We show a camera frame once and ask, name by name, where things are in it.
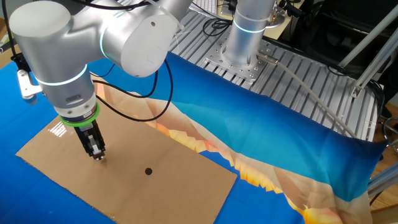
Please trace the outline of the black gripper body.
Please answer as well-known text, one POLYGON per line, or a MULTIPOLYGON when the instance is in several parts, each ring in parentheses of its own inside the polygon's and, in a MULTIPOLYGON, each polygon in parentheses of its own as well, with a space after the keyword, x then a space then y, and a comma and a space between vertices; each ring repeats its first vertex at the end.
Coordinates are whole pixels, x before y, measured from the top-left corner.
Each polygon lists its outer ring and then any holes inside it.
POLYGON ((90 142, 89 136, 92 136, 97 144, 102 143, 102 135, 96 120, 83 127, 74 127, 74 129, 82 144, 88 144, 90 142))

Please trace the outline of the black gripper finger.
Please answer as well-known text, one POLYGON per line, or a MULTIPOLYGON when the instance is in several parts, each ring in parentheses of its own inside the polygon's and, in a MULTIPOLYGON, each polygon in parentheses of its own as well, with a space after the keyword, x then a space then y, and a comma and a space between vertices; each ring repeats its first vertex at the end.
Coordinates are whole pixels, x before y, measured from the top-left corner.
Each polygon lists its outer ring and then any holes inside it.
POLYGON ((105 158, 105 145, 103 140, 94 135, 87 137, 86 153, 96 161, 101 161, 105 158))

